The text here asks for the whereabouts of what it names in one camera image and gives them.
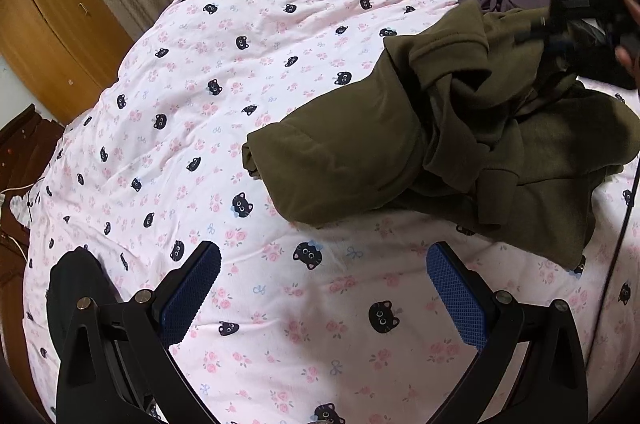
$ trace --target screw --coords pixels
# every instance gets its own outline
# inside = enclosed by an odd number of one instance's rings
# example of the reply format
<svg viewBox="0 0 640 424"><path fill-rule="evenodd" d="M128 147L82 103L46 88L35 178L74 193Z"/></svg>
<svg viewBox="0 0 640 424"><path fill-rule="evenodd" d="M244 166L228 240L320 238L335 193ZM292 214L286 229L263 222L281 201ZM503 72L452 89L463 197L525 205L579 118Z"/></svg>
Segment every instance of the screw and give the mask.
<svg viewBox="0 0 640 424"><path fill-rule="evenodd" d="M569 309L569 305L566 304L564 299L556 299L554 301L554 306L558 312L566 312Z"/></svg>
<svg viewBox="0 0 640 424"><path fill-rule="evenodd" d="M513 296L506 290L498 290L498 292L495 293L495 299L501 305L508 305L513 301Z"/></svg>
<svg viewBox="0 0 640 424"><path fill-rule="evenodd" d="M91 298L80 298L78 299L78 303L76 303L76 307L79 310L87 309L91 306Z"/></svg>
<svg viewBox="0 0 640 424"><path fill-rule="evenodd" d="M146 303L151 299L151 290L139 290L136 292L136 303Z"/></svg>

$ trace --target hand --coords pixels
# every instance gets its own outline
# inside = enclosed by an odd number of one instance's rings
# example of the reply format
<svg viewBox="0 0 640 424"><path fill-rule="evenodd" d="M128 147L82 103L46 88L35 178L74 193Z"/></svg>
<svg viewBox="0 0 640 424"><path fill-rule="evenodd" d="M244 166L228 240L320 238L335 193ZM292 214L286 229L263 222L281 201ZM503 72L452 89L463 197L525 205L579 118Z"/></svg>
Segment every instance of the hand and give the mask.
<svg viewBox="0 0 640 424"><path fill-rule="evenodd" d="M624 0L626 7L629 9L633 19L640 25L640 4L635 0ZM626 68L626 71L636 80L636 86L640 89L640 57L631 60L629 53L619 46L616 48L616 58Z"/></svg>

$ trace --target wooden cabinet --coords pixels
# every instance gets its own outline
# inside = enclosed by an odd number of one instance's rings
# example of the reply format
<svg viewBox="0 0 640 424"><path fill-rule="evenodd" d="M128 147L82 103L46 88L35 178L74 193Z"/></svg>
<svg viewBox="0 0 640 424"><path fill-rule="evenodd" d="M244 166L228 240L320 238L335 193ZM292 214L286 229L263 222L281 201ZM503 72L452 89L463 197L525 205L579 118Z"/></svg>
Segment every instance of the wooden cabinet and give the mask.
<svg viewBox="0 0 640 424"><path fill-rule="evenodd" d="M102 0L0 0L0 53L64 124L115 82L131 45Z"/></svg>

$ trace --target green hoodie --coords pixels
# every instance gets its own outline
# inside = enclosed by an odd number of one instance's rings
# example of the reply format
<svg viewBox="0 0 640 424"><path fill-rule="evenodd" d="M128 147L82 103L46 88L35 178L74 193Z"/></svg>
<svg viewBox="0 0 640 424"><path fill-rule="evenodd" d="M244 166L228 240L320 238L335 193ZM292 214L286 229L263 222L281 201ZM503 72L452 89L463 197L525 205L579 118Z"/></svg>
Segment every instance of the green hoodie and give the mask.
<svg viewBox="0 0 640 424"><path fill-rule="evenodd" d="M640 120L541 41L514 45L545 13L483 16L469 0L421 34L385 38L367 78L249 133L245 169L289 221L402 207L576 267L591 194L638 154Z"/></svg>

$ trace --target white cable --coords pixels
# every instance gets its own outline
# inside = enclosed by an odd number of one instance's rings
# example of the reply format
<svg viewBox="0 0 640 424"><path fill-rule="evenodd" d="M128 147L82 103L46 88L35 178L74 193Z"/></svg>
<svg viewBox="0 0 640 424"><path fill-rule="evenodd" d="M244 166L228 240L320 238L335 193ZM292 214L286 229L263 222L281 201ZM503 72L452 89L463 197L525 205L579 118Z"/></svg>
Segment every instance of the white cable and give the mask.
<svg viewBox="0 0 640 424"><path fill-rule="evenodd" d="M18 246L18 249L20 249L20 252L22 253L22 257L24 258L25 262L28 261L27 260L27 255L22 250L22 247L20 247L20 244L17 241L15 241L15 238L13 236L9 236L9 238L12 239L14 241L14 244Z"/></svg>
<svg viewBox="0 0 640 424"><path fill-rule="evenodd" d="M36 185L38 182L33 182L33 184L29 184L29 185L23 185L22 187L11 187L8 189L5 189L4 191L0 191L0 195L7 193L9 191L20 191L22 189L27 189L28 187L31 187L31 185Z"/></svg>

